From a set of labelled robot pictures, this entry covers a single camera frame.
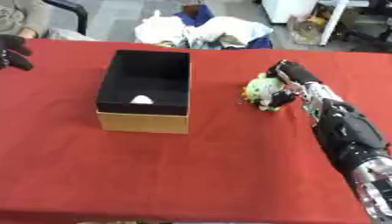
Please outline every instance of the white cloth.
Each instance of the white cloth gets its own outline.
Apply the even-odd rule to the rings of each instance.
[[[213,17],[199,27],[186,26],[179,17],[161,17],[159,10],[135,28],[136,42],[206,49],[219,41],[223,47],[246,47],[254,39],[272,33],[268,26],[235,17]]]
[[[159,10],[154,16],[146,18],[142,24],[135,28],[136,42],[172,46],[181,46],[185,41],[183,35],[186,26],[179,17],[161,17]]]
[[[200,43],[220,41],[224,47],[245,47],[250,41],[272,33],[268,26],[235,17],[213,17],[187,35],[191,48]]]

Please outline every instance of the robotic arm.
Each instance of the robotic arm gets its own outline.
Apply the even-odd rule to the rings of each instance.
[[[267,76],[289,86],[274,94],[270,106],[280,107],[299,96],[321,148],[373,223],[392,223],[392,159],[378,129],[298,63],[279,61]]]

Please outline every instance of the black box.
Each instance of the black box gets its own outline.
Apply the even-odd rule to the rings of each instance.
[[[187,133],[190,70],[186,52],[117,51],[96,102],[102,127]],[[131,103],[138,95],[154,103]]]

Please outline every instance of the green stuffed toy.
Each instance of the green stuffed toy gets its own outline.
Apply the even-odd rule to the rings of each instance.
[[[278,78],[267,78],[265,73],[260,73],[252,80],[242,93],[247,102],[253,103],[262,111],[278,111],[280,108],[269,107],[272,95],[284,89],[284,84]]]

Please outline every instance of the red tablecloth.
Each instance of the red tablecloth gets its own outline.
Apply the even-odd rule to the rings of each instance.
[[[392,56],[190,51],[191,133],[166,135],[101,130],[95,97],[116,49],[167,49],[51,40],[29,45],[33,71],[0,73],[0,223],[71,223],[69,217],[95,215],[368,222],[318,147],[299,102],[271,114],[237,100],[258,73],[278,60],[295,60],[392,139]]]

